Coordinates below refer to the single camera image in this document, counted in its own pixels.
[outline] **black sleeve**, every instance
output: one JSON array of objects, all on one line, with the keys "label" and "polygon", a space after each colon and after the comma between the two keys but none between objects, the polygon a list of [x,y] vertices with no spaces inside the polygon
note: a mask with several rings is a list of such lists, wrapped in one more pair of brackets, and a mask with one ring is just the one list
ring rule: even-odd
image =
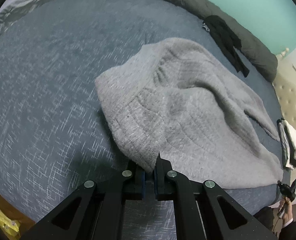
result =
[{"label": "black sleeve", "polygon": [[290,240],[291,237],[294,235],[296,231],[296,222],[293,221],[289,225],[287,225],[285,228],[282,228],[279,240]]}]

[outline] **green wall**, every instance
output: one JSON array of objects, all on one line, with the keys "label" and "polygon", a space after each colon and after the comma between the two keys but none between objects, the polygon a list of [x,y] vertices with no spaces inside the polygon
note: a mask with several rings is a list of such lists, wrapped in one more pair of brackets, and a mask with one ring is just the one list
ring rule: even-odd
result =
[{"label": "green wall", "polygon": [[209,0],[258,37],[272,53],[296,48],[292,0]]}]

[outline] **bed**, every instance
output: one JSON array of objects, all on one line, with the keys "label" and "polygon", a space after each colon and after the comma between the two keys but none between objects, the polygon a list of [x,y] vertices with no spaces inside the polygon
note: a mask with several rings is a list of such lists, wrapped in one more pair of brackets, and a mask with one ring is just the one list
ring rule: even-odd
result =
[{"label": "bed", "polygon": [[[185,9],[164,0],[52,0],[0,35],[0,194],[39,221],[85,180],[125,169],[94,80],[143,44],[168,37],[203,45],[261,97],[276,125],[281,109],[272,84],[239,52],[250,74],[237,73]],[[281,162],[280,143],[251,122]],[[283,182],[289,179],[284,171]],[[275,184],[226,191],[251,214],[278,198]],[[126,202],[124,239],[176,239],[172,202],[152,195],[147,182],[144,203]]]}]

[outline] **cable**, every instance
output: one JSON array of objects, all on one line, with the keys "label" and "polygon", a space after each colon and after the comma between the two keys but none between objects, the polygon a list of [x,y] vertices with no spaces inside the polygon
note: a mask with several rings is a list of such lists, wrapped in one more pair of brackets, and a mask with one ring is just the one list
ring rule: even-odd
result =
[{"label": "cable", "polygon": [[276,227],[276,225],[277,225],[279,219],[280,219],[280,218],[278,218],[277,222],[276,222],[275,225],[274,225],[274,228],[273,228],[273,230],[272,230],[273,233],[274,233],[275,227]]}]

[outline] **triangular cutout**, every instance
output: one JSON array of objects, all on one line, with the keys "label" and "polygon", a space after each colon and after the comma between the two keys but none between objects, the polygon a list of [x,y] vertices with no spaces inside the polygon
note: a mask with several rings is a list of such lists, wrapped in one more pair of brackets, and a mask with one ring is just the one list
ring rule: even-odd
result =
[{"label": "triangular cutout", "polygon": [[225,198],[217,198],[228,227],[233,230],[247,223],[247,220],[241,215]]},{"label": "triangular cutout", "polygon": [[81,197],[75,198],[66,208],[61,211],[58,215],[56,215],[51,223],[55,226],[58,226],[64,230],[68,230],[73,218],[75,217],[75,213],[79,207],[81,202]]}]

